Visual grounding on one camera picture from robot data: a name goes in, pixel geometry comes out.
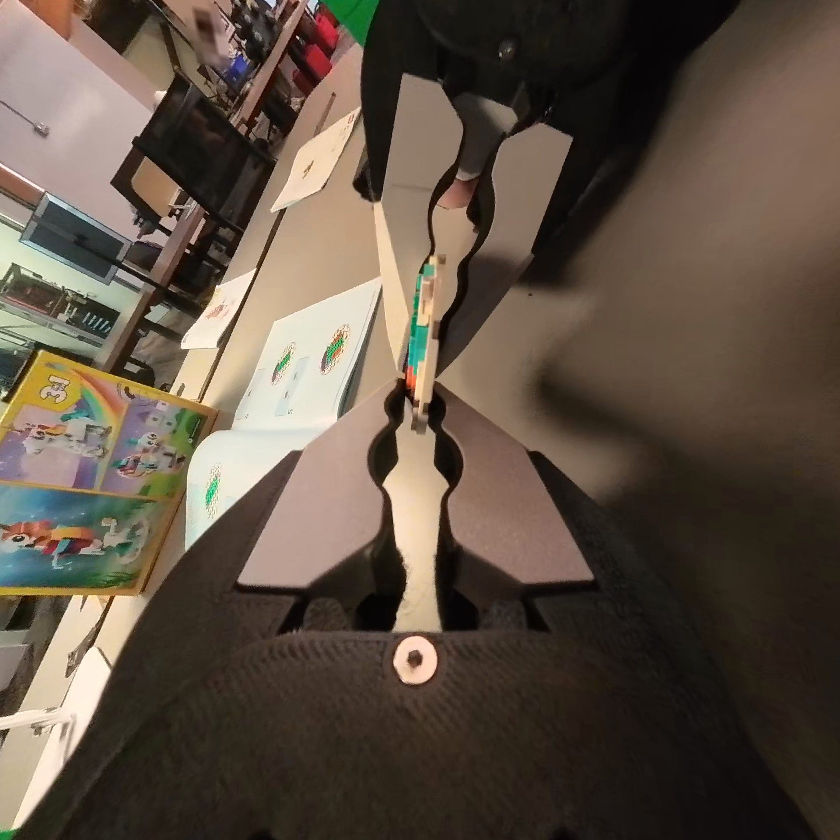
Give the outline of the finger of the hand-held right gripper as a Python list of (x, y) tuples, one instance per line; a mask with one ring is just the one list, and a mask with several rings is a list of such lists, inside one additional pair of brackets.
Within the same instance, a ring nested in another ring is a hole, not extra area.
[(438, 82), (402, 75), (381, 199), (373, 205), (388, 343), (400, 381), (417, 276), (442, 256), (431, 233), (434, 191), (457, 162), (464, 126)]
[(460, 356), (531, 261), (571, 143), (571, 136), (534, 123), (502, 140), (486, 163), (476, 189), (478, 233), (440, 324), (440, 370)]

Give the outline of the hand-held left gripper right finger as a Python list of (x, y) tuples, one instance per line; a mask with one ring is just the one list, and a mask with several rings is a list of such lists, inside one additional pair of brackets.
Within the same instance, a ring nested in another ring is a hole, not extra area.
[(440, 508), (442, 585), (590, 585), (594, 575), (528, 450), (436, 385), (429, 429), (447, 484)]

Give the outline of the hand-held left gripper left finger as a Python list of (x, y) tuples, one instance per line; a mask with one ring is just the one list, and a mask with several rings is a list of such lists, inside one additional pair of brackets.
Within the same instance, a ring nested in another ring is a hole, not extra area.
[(356, 405), (301, 452), (238, 583), (249, 589), (402, 589), (392, 506), (403, 384)]

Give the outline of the round white lego plate build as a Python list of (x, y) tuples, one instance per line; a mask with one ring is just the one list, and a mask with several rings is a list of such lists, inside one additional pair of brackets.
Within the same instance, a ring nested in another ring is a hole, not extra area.
[(446, 255), (431, 255), (416, 279), (403, 372), (412, 405), (411, 429), (417, 434), (426, 432), (437, 378), (446, 266)]

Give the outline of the open lego instruction booklet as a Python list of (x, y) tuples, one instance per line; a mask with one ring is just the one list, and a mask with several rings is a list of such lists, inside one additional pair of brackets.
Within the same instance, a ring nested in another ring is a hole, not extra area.
[(196, 449), (185, 491), (185, 549), (291, 451), (343, 413), (382, 294), (370, 280), (271, 327), (231, 428)]

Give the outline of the yellow lego box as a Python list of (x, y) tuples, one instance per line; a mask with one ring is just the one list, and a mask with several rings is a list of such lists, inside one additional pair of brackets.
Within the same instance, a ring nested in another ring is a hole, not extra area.
[(141, 593), (216, 415), (37, 351), (2, 400), (2, 596)]

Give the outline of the white closed booklet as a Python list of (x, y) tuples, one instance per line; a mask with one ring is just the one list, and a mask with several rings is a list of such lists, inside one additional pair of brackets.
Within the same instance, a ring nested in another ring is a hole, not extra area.
[(270, 209), (273, 214), (323, 189), (349, 142), (360, 116), (361, 107), (358, 107), (300, 148), (292, 163), (287, 182)]

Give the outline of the shelf with red bins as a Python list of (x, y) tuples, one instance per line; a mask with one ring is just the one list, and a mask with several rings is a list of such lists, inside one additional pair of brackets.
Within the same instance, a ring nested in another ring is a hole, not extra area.
[(340, 42), (340, 24), (324, 2), (289, 1), (287, 17), (303, 9), (288, 47), (295, 69), (292, 82), (303, 97), (311, 94), (333, 68), (332, 57)]

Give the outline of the black monitor on cart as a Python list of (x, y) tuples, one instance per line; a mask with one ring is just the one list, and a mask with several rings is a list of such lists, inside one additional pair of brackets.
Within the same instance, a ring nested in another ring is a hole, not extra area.
[(177, 71), (142, 132), (133, 138), (111, 186), (143, 218), (163, 211), (140, 194), (133, 178), (150, 162), (221, 227), (244, 233), (274, 171), (267, 144), (231, 124), (183, 73)]

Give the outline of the small white paper sheet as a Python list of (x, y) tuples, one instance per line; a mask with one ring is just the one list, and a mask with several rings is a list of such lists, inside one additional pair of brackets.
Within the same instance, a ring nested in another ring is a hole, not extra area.
[(215, 288), (202, 314), (183, 335), (183, 351), (215, 350), (222, 345), (256, 278), (256, 273), (257, 269), (252, 269), (234, 279), (221, 282)]

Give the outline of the grey framed panel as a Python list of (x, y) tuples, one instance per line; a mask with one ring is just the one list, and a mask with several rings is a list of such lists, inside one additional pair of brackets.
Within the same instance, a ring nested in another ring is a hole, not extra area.
[(132, 244), (49, 192), (40, 198), (19, 242), (103, 286), (114, 281)]

